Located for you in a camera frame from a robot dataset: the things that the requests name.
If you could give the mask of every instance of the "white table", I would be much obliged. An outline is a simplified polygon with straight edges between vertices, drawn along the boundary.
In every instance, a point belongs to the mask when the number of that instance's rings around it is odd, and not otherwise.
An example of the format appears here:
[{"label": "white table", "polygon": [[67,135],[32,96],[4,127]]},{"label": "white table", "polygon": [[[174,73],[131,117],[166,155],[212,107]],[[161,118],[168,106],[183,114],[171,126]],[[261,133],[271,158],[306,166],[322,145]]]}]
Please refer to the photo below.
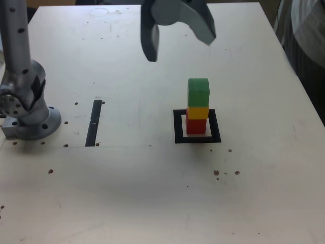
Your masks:
[{"label": "white table", "polygon": [[[1,133],[1,244],[324,243],[325,128],[260,5],[209,7],[211,47],[161,26],[156,63],[139,6],[39,8],[31,55],[62,125],[16,145]],[[174,143],[195,77],[222,143]],[[85,147],[94,100],[100,146]]]}]

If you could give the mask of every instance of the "black tape strip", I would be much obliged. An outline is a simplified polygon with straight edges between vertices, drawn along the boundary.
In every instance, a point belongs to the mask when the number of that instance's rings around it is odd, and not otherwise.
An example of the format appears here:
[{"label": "black tape strip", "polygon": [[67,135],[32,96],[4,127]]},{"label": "black tape strip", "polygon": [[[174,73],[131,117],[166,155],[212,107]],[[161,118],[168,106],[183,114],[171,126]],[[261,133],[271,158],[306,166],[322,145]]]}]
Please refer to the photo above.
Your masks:
[{"label": "black tape strip", "polygon": [[98,124],[100,122],[101,108],[102,100],[94,100],[88,127],[86,146],[95,146]]},{"label": "black tape strip", "polygon": [[185,109],[177,109],[174,113],[174,131],[175,131],[175,143],[218,143],[221,142],[217,116],[214,109],[209,109],[209,124],[211,136],[204,137],[184,137],[182,115],[186,114]]}]

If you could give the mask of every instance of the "cube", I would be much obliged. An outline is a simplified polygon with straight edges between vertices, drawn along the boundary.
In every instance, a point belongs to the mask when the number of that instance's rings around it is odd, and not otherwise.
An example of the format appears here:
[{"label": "cube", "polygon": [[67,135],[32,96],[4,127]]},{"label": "cube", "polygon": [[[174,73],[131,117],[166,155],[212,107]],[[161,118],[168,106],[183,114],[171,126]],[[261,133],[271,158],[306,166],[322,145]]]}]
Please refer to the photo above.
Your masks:
[{"label": "cube", "polygon": [[209,107],[187,107],[189,119],[207,119]]},{"label": "cube", "polygon": [[186,133],[188,135],[205,134],[206,127],[206,119],[189,119],[186,110]]},{"label": "cube", "polygon": [[208,79],[188,79],[188,107],[208,107],[209,96],[210,89]]}]

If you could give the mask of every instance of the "yellow block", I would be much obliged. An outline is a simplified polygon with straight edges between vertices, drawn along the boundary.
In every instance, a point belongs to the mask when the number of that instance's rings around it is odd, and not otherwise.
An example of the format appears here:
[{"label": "yellow block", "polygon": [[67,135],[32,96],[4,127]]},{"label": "yellow block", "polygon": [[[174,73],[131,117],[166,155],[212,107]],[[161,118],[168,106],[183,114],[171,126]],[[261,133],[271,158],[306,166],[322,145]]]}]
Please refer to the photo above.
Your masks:
[{"label": "yellow block", "polygon": [[207,119],[209,107],[187,107],[188,119]]}]

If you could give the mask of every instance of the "person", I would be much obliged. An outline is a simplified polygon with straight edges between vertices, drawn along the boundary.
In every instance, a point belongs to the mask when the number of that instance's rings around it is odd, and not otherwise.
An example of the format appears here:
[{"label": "person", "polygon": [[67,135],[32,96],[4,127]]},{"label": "person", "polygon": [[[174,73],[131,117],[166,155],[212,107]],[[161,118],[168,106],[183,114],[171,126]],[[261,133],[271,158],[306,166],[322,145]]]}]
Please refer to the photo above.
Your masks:
[{"label": "person", "polygon": [[325,125],[325,0],[293,0],[284,50]]}]

